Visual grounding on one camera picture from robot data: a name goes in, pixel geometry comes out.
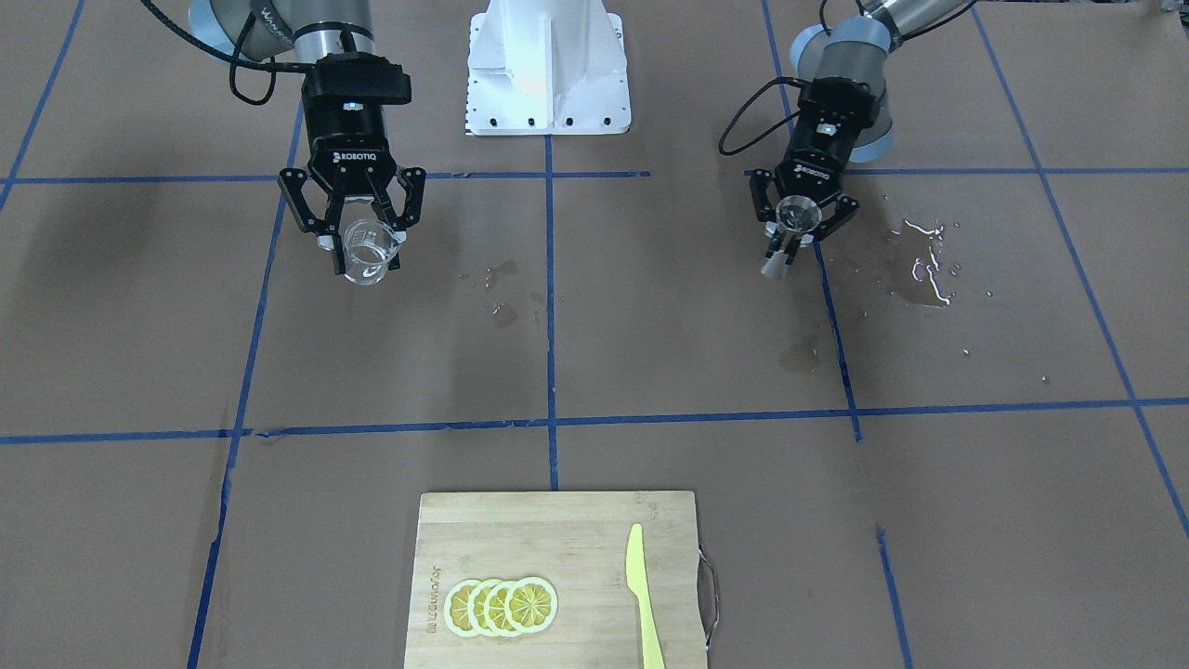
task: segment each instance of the wooden cutting board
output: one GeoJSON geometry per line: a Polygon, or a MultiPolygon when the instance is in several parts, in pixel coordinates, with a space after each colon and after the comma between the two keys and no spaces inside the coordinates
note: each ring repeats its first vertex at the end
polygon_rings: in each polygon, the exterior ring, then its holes
{"type": "Polygon", "coordinates": [[[644,562],[666,669],[705,669],[698,528],[690,492],[429,493],[421,497],[405,669],[642,668],[624,555],[643,525],[644,562]],[[446,594],[465,579],[541,576],[558,591],[545,631],[463,638],[446,594]]]}

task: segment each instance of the cutting board handle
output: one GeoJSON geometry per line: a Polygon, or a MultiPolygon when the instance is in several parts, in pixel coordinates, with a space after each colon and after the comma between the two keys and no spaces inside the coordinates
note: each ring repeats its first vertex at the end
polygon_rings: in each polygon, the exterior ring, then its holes
{"type": "Polygon", "coordinates": [[[710,652],[710,643],[715,637],[715,631],[718,630],[718,621],[719,621],[718,570],[715,569],[715,563],[710,562],[710,558],[706,557],[706,551],[702,548],[702,544],[698,544],[698,612],[702,614],[702,629],[706,632],[706,652],[710,652]],[[703,611],[702,608],[702,604],[706,599],[702,597],[703,567],[705,567],[705,570],[710,574],[710,586],[711,586],[710,601],[711,604],[713,604],[715,607],[712,611],[712,617],[710,618],[707,618],[705,611],[703,611]]]}

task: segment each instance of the yellow knife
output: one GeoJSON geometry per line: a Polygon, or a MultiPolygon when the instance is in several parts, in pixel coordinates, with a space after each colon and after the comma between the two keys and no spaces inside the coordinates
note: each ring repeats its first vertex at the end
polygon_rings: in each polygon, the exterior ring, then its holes
{"type": "Polygon", "coordinates": [[[640,602],[640,645],[644,659],[644,669],[665,669],[665,656],[661,655],[661,642],[656,637],[656,621],[653,620],[653,602],[648,597],[648,572],[644,569],[644,529],[640,523],[631,526],[628,535],[628,589],[640,602]]]}

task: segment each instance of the glass cup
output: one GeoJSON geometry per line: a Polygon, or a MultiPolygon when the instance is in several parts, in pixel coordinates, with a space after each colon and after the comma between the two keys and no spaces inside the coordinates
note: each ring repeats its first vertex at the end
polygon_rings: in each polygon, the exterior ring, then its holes
{"type": "Polygon", "coordinates": [[[359,219],[342,234],[347,280],[372,285],[388,273],[388,263],[404,242],[404,232],[394,232],[376,219],[359,219]]]}

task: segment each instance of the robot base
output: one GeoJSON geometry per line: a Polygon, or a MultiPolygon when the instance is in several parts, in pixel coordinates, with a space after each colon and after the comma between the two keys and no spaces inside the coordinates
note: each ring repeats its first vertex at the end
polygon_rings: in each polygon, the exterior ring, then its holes
{"type": "Polygon", "coordinates": [[[471,19],[468,134],[631,126],[623,21],[602,0],[491,0],[471,19]]]}

